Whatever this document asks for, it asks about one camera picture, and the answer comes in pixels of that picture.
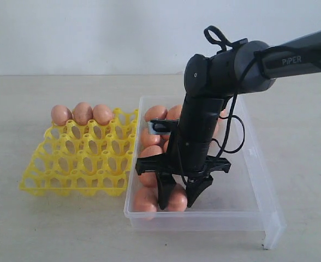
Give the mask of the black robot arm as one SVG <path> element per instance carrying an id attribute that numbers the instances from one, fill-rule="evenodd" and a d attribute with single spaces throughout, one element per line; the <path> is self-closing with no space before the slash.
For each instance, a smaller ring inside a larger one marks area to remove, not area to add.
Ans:
<path id="1" fill-rule="evenodd" d="M 138 158 L 136 172 L 154 172 L 158 205 L 165 209 L 176 186 L 175 175 L 186 186 L 187 205 L 213 183 L 212 172 L 230 169 L 219 153 L 208 154 L 220 113 L 234 108 L 239 94 L 268 90 L 277 78 L 321 72 L 321 31 L 277 46 L 263 41 L 229 41 L 215 26 L 204 30 L 209 43 L 220 50 L 212 57 L 194 55 L 184 73 L 186 95 L 178 120 L 149 120 L 151 134 L 170 137 L 166 153 Z"/>

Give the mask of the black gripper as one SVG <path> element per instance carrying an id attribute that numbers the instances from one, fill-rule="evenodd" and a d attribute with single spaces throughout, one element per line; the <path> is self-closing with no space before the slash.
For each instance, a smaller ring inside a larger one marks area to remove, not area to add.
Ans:
<path id="1" fill-rule="evenodd" d="M 156 172 L 158 205 L 164 210 L 169 203 L 176 181 L 172 174 L 189 177 L 186 185 L 187 207 L 192 207 L 198 196 L 213 183 L 213 171 L 228 172 L 231 163 L 226 158 L 208 155 L 213 132 L 176 130 L 171 132 L 167 151 L 138 158 L 136 172 Z"/>

